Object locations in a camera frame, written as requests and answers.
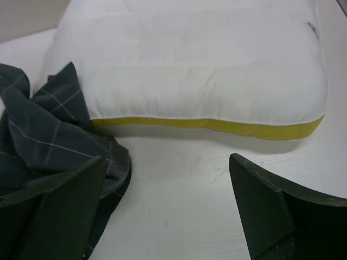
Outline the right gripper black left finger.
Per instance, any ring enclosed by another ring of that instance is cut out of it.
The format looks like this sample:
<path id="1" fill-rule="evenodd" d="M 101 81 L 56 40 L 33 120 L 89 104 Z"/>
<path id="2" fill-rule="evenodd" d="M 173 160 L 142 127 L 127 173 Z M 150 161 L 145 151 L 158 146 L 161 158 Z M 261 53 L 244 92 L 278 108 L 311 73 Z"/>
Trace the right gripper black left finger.
<path id="1" fill-rule="evenodd" d="M 1 259 L 83 259 L 105 180 L 95 157 L 1 193 Z"/>

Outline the white pillow with yellow band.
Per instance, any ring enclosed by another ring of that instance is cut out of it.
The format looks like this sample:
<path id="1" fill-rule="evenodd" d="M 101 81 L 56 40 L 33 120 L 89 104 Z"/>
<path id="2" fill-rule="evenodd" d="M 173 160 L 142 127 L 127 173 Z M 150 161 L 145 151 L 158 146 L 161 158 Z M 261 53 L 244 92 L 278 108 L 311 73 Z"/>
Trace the white pillow with yellow band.
<path id="1" fill-rule="evenodd" d="M 71 1 L 40 82 L 75 66 L 97 127 L 311 135 L 328 97 L 316 1 Z"/>

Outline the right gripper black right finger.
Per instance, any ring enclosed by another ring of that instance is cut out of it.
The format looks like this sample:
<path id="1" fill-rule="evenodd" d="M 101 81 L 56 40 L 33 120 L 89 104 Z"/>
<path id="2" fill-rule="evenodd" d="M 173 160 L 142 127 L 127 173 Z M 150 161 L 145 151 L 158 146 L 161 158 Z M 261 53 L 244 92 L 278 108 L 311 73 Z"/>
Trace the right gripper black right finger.
<path id="1" fill-rule="evenodd" d="M 346 259 L 346 199 L 276 175 L 239 154 L 229 172 L 251 259 Z"/>

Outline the dark grey checked pillowcase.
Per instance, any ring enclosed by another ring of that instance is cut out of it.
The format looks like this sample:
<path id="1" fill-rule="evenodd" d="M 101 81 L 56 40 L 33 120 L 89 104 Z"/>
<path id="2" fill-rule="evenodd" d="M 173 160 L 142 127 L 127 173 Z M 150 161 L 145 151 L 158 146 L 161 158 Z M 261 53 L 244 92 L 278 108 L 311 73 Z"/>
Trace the dark grey checked pillowcase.
<path id="1" fill-rule="evenodd" d="M 89 259 L 132 174 L 128 150 L 97 135 L 72 63 L 51 75 L 35 94 L 25 72 L 1 65 L 1 193 L 73 170 L 95 157 L 106 174 L 83 259 Z"/>

